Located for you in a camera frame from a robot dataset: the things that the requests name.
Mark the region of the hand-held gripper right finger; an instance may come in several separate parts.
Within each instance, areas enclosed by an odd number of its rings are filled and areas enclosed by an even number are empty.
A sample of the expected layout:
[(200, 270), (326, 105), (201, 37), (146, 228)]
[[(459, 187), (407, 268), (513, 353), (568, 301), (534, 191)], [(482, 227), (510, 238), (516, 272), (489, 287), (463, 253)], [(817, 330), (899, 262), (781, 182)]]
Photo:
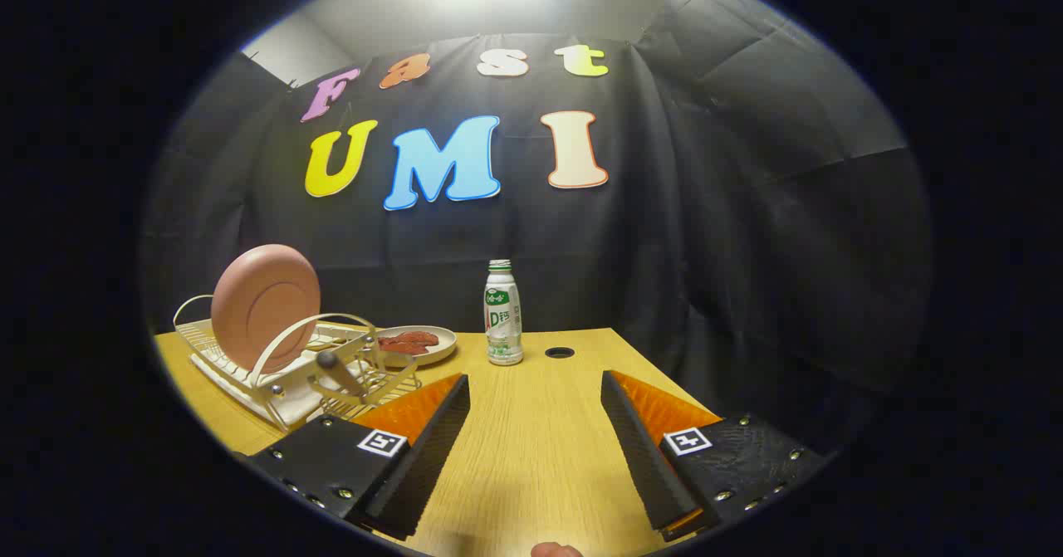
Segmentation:
[(829, 460), (763, 418), (722, 418), (620, 371), (601, 375), (600, 401), (649, 526), (667, 541), (764, 511)]

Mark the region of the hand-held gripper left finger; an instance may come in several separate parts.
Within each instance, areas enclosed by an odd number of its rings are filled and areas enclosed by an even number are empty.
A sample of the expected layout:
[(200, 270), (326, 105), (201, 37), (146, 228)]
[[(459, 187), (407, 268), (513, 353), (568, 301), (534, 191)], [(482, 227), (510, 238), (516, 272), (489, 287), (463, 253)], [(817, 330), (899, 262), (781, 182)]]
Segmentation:
[(289, 494), (367, 530), (417, 530), (471, 407), (457, 373), (356, 418), (322, 413), (242, 463)]

